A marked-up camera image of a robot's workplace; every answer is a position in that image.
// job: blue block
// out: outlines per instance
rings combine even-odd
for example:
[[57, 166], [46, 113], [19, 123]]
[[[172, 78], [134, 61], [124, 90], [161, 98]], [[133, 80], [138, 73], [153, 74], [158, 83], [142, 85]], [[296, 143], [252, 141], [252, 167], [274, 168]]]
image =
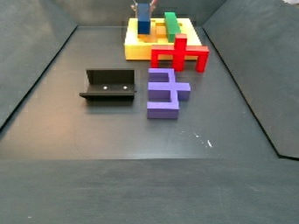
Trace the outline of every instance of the blue block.
[[150, 33], [150, 7], [148, 3], [136, 6], [137, 34]]

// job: gray wall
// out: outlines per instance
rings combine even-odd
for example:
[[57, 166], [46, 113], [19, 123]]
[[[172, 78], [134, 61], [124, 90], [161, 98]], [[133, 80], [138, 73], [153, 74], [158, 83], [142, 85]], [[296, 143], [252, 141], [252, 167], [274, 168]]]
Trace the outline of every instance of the gray wall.
[[0, 0], [0, 128], [76, 28], [48, 0]]
[[228, 0], [202, 28], [277, 152], [299, 158], [299, 10]]
[[[129, 5], [132, 0], [52, 0], [70, 14], [78, 25], [126, 25], [133, 11]], [[202, 25], [212, 13], [226, 0], [157, 0], [154, 16], [165, 11], [174, 11], [177, 15], [190, 18], [196, 25]]]

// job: stacked blocks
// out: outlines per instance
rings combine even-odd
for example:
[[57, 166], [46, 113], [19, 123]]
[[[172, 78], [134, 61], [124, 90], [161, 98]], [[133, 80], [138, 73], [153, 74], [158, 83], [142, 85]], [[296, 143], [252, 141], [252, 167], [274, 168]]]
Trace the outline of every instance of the stacked blocks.
[[[201, 42], [192, 22], [188, 18], [177, 18], [181, 33], [186, 34], [186, 46], [200, 46]], [[165, 23], [162, 18], [150, 19], [150, 34], [137, 34], [137, 18], [129, 18], [125, 32], [125, 59], [126, 60], [150, 60], [152, 45], [169, 45], [165, 33]], [[158, 60], [170, 60], [172, 55], [160, 55]], [[186, 60], [196, 60], [197, 57], [186, 56]]]
[[177, 119], [178, 100], [189, 99], [190, 85], [189, 83], [174, 82], [170, 68], [149, 68], [148, 73], [146, 118]]
[[158, 55], [172, 55], [172, 68], [180, 72], [184, 68], [184, 57], [197, 56], [196, 71], [204, 72], [206, 60], [209, 56], [209, 48], [206, 46], [196, 45], [186, 46], [186, 35], [178, 33], [174, 35], [173, 45], [153, 45], [152, 46], [152, 60], [150, 67], [158, 67]]
[[164, 13], [164, 24], [168, 42], [173, 43], [174, 35], [177, 33], [181, 33], [181, 29], [173, 12]]
[[137, 17], [137, 34], [150, 33], [150, 6], [148, 3], [138, 3], [136, 5]]

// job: white speck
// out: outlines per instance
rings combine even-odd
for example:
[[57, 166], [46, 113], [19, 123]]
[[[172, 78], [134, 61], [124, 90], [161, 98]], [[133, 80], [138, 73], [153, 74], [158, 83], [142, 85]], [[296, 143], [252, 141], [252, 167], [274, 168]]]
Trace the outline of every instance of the white speck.
[[208, 140], [208, 145], [209, 145], [209, 147], [212, 148], [212, 145], [210, 145], [210, 141]]

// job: green block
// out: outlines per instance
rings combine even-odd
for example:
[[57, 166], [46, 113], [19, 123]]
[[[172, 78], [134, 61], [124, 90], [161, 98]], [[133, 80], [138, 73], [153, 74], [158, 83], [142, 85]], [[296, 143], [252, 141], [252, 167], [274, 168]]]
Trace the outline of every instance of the green block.
[[168, 42], [173, 43], [174, 34], [181, 33], [181, 29], [173, 12], [164, 13], [164, 25]]

